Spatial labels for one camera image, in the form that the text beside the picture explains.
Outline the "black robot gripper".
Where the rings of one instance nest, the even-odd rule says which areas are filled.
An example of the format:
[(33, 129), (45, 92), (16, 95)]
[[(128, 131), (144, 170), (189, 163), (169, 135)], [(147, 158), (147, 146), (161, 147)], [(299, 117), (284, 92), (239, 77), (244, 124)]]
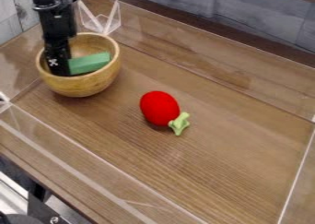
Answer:
[(49, 71), (54, 76), (70, 75), (70, 48), (62, 42), (76, 35), (73, 7), (69, 1), (37, 3), (38, 21), (44, 39), (44, 57)]

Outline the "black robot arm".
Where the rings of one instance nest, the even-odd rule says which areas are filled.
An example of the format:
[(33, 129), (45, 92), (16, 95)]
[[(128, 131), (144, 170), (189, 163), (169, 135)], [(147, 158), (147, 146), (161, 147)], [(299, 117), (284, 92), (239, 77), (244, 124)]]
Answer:
[(76, 36), (76, 21), (69, 0), (32, 0), (44, 40), (44, 57), (50, 73), (70, 75), (69, 38)]

